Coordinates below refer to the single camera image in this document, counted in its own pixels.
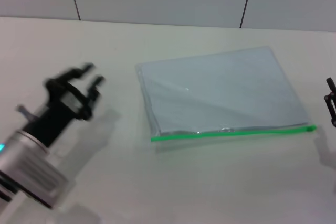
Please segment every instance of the white table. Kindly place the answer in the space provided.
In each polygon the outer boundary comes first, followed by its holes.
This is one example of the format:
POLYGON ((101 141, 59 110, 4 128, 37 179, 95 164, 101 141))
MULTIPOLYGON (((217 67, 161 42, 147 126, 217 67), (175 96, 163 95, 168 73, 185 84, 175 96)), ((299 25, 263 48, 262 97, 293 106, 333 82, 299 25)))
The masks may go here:
MULTIPOLYGON (((2 139, 24 122, 17 104, 34 110, 46 100, 46 77, 92 61, 107 79, 97 121, 75 123, 52 148, 50 161, 77 175, 56 211, 81 204, 118 224, 335 223, 327 166, 336 168, 336 129, 323 96, 336 77, 336 33, 0 18, 0 59, 2 139), (150 143, 135 64, 259 46, 272 48, 325 136, 150 143)), ((14 213, 11 223, 46 223, 55 213, 23 200, 0 222, 14 213)))

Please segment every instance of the clear plastic pouch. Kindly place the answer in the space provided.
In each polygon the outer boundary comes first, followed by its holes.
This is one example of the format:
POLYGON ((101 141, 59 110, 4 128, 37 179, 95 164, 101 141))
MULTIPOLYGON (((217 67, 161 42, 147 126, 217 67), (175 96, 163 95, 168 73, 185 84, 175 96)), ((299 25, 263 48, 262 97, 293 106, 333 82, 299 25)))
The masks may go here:
POLYGON ((153 141, 310 123, 268 47, 142 63, 136 70, 153 141))

